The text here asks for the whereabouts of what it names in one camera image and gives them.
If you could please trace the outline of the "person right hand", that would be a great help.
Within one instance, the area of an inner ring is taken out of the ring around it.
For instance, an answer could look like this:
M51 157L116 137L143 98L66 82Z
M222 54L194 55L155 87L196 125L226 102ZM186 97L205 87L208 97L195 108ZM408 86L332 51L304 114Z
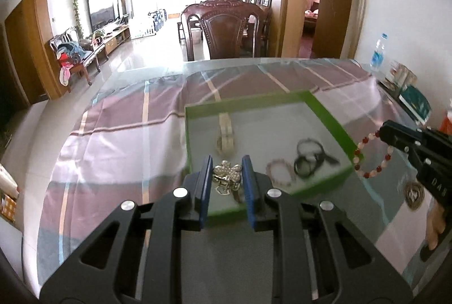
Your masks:
M436 199L433 200L427 213L425 245L420 252L422 262L426 262L440 243L447 224L444 217L444 208Z

